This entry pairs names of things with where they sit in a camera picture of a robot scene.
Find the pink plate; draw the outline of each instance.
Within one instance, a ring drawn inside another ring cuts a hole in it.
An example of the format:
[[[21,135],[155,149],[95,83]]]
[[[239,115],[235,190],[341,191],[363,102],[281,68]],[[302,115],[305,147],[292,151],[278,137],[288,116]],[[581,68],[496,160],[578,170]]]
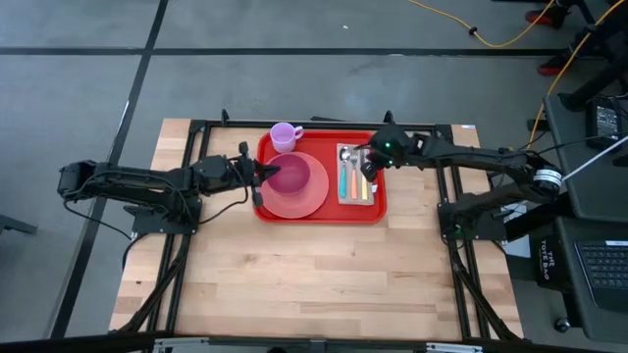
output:
[[[310,168],[310,178],[302,191],[293,195],[283,195],[274,191],[268,182],[260,187],[264,207],[276,216],[285,219],[299,219],[310,215],[325,202],[330,181],[325,167],[316,158],[301,152],[292,152],[301,157]]]
[[[283,195],[300,193],[310,180],[310,166],[297,154],[284,153],[267,164],[281,167],[279,172],[266,182],[273,191]]]

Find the pink cup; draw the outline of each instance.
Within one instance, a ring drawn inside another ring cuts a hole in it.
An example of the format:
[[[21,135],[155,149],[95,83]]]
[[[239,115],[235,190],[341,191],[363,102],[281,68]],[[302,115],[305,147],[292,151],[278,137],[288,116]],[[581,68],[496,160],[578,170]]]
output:
[[[294,127],[288,123],[277,123],[271,127],[273,147],[279,153],[292,152],[296,140],[303,136],[303,126]]]

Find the black cable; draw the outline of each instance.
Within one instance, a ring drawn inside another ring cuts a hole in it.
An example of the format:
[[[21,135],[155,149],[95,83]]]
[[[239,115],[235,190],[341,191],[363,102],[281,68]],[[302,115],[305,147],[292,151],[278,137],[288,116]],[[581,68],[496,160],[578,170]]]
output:
[[[536,152],[536,153],[540,155],[540,154],[549,152],[549,151],[554,150],[554,149],[559,149],[559,148],[562,148],[562,147],[565,147],[565,146],[569,146],[569,145],[572,145],[572,144],[585,142],[585,141],[588,141],[588,140],[591,140],[591,139],[596,139],[596,138],[601,138],[601,137],[611,137],[611,136],[624,136],[626,134],[628,134],[628,132],[610,133],[610,134],[600,135],[600,136],[585,137],[585,138],[579,139],[577,141],[571,141],[571,142],[565,142],[565,143],[557,144],[557,145],[554,145],[554,146],[552,146],[550,148],[546,148],[546,149],[544,149],[542,151],[539,151],[539,152]]]
[[[68,207],[68,202],[69,202],[69,201],[64,201],[64,202],[63,202],[63,207],[64,207],[66,210],[70,211],[70,213],[73,213],[73,214],[75,214],[75,215],[77,215],[77,216],[81,216],[81,217],[85,218],[86,220],[96,222],[96,223],[98,223],[98,224],[100,224],[100,225],[102,225],[102,226],[108,227],[109,229],[115,230],[115,231],[117,231],[118,233],[120,233],[120,234],[124,235],[126,239],[131,240],[131,237],[130,237],[130,236],[128,236],[125,232],[123,232],[123,231],[119,230],[118,228],[113,227],[113,226],[111,226],[111,225],[108,225],[108,224],[106,224],[106,223],[104,223],[104,222],[102,222],[102,221],[98,221],[98,220],[96,220],[96,219],[94,219],[94,218],[91,218],[91,217],[90,217],[90,216],[88,216],[88,215],[84,215],[84,214],[82,214],[82,213],[79,213],[79,212],[77,212],[77,211],[75,211],[75,210],[71,209],[70,207]]]
[[[125,249],[125,253],[122,256],[122,270],[125,269],[125,266],[127,265],[127,256],[129,255],[129,251],[131,250],[131,248],[141,239],[144,238],[144,236],[146,236],[148,234],[144,233],[144,234],[138,234],[137,237],[131,241],[131,243],[129,243],[129,245],[127,245],[127,248]]]
[[[533,139],[532,141],[530,141],[529,143],[524,144],[523,146],[517,148],[517,151],[521,151],[524,148],[526,148],[527,146],[532,146],[535,142],[537,142],[538,140],[541,139],[541,137],[543,137],[546,133],[548,133],[549,130],[545,130],[543,132],[541,132],[540,135],[537,136],[537,138]]]
[[[224,209],[218,211],[218,213],[210,218],[208,218],[205,221],[201,221],[198,224],[199,225],[204,225],[210,221],[215,220],[218,216],[222,215],[223,212],[229,210],[230,208],[232,208],[235,205],[241,205],[241,204],[245,204],[246,201],[248,201],[248,188],[246,187],[246,185],[244,185],[244,178],[242,177],[242,175],[237,171],[237,168],[234,167],[231,163],[230,166],[232,167],[232,170],[235,172],[235,174],[237,175],[237,178],[239,178],[239,182],[244,186],[244,199],[241,201],[236,201],[236,202],[232,202],[231,204],[227,205],[227,207],[225,207]]]

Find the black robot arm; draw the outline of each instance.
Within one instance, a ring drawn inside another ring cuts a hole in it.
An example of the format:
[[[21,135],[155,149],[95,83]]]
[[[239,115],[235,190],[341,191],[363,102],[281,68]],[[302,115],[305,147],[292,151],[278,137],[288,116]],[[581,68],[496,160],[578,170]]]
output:
[[[439,205],[441,228],[446,237],[473,239],[503,239],[503,231],[493,228],[479,232],[483,218],[502,222],[509,213],[499,210],[519,201],[547,203],[554,200],[561,186],[562,175],[552,163],[532,151],[510,151],[456,146],[443,138],[415,133],[409,136],[395,123],[382,127],[369,140],[370,153],[361,171],[369,181],[383,168],[417,167],[464,167],[482,171],[503,173],[514,183],[500,186],[483,194],[466,193],[455,203]]]
[[[135,216],[133,231],[138,233],[191,233],[199,223],[199,194],[251,187],[254,205],[262,205],[257,187],[279,168],[249,159],[246,142],[239,145],[239,152],[234,158],[207,156],[188,168],[167,172],[72,163],[61,169],[57,192],[66,202],[106,197],[136,205],[125,209]]]

